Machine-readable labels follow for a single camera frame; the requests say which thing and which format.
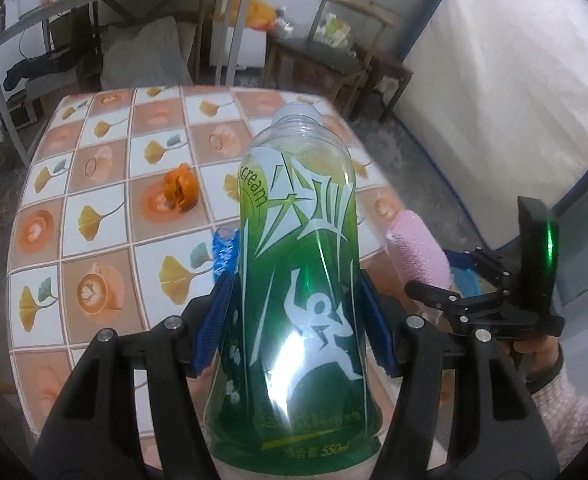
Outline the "pink white sleeve forearm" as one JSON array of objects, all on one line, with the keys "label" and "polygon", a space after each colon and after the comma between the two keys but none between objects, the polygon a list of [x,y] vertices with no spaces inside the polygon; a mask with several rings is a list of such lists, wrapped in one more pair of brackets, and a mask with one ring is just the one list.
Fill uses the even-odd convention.
[{"label": "pink white sleeve forearm", "polygon": [[588,443],[588,398],[568,379],[562,350],[556,365],[526,386],[564,470]]}]

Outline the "person's right hand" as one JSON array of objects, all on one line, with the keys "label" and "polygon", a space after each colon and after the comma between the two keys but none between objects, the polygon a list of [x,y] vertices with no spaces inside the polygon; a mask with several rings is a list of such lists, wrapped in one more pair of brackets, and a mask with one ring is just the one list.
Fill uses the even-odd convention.
[{"label": "person's right hand", "polygon": [[527,382],[551,370],[560,358],[559,339],[554,336],[532,334],[526,339],[515,340],[512,348],[525,361]]}]

